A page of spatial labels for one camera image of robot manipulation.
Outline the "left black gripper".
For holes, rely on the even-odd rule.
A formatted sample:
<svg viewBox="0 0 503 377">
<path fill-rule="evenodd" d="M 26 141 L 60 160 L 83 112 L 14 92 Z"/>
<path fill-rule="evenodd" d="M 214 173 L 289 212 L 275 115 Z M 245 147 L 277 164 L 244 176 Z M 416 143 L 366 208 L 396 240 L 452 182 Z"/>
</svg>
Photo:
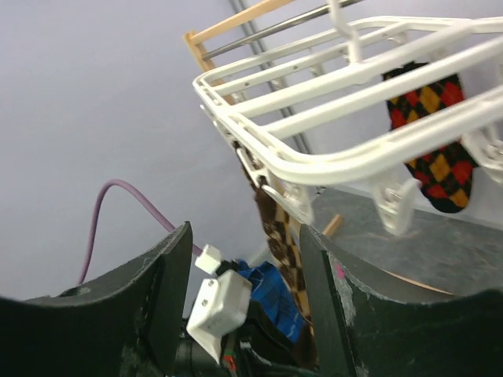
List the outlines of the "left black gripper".
<svg viewBox="0 0 503 377">
<path fill-rule="evenodd" d="M 294 343 L 283 335 L 261 305 L 250 300 L 243 325 L 222 340 L 223 376 L 317 376 L 318 367 L 299 365 Z"/>
</svg>

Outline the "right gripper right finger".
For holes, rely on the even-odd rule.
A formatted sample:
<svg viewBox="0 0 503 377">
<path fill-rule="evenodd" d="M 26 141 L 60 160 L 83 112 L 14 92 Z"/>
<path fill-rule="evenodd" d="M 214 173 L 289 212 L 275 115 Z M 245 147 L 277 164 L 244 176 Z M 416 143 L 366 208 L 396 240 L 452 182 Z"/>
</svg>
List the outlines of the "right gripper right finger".
<svg viewBox="0 0 503 377">
<path fill-rule="evenodd" d="M 411 284 L 308 225 L 299 245 L 323 376 L 501 375 L 501 290 Z"/>
</svg>

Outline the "brown yellow argyle sock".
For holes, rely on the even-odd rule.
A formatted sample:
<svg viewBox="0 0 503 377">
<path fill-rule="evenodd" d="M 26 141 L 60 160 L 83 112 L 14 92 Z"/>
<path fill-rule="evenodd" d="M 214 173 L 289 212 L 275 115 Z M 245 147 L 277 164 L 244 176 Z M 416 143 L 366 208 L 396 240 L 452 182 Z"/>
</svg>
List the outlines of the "brown yellow argyle sock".
<svg viewBox="0 0 503 377">
<path fill-rule="evenodd" d="M 303 318 L 299 337 L 293 341 L 293 355 L 300 366 L 313 369 L 318 366 L 318 352 L 314 339 L 314 325 L 307 296 L 307 286 L 299 249 L 301 222 L 294 209 L 302 206 L 296 202 L 294 185 L 263 171 L 263 165 L 254 161 L 251 152 L 239 142 L 232 143 L 243 172 L 254 192 L 268 248 L 284 281 L 290 298 Z"/>
</svg>

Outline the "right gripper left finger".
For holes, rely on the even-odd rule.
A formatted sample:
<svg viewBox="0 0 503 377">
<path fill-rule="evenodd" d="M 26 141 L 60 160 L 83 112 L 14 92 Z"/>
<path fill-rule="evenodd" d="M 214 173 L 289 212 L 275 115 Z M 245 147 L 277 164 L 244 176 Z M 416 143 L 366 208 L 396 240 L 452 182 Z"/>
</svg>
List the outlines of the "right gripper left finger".
<svg viewBox="0 0 503 377">
<path fill-rule="evenodd" d="M 193 249 L 186 222 L 144 254 L 57 297 L 1 300 L 3 376 L 168 376 Z"/>
</svg>

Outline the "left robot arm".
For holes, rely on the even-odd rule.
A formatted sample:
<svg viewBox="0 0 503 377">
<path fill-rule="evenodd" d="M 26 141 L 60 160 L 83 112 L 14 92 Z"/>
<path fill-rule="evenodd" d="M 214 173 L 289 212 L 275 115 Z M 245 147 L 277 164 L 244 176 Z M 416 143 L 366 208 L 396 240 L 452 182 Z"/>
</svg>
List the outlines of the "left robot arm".
<svg viewBox="0 0 503 377">
<path fill-rule="evenodd" d="M 252 300 L 252 283 L 228 270 L 207 278 L 183 320 L 173 376 L 318 376 Z"/>
</svg>

